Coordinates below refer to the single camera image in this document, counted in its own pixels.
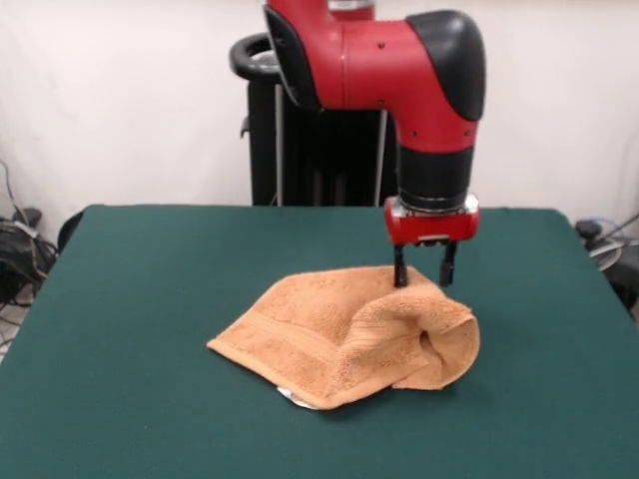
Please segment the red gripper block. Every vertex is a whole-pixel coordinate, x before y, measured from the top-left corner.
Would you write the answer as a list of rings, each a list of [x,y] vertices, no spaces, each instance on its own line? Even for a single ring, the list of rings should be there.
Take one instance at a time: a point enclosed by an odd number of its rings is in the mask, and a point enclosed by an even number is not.
[[[386,199],[383,207],[386,229],[393,247],[394,287],[408,285],[404,258],[406,245],[448,241],[439,269],[439,286],[452,285],[457,241],[471,240],[478,229],[478,199],[466,199],[457,210],[447,213],[424,213],[406,208],[399,199]]]

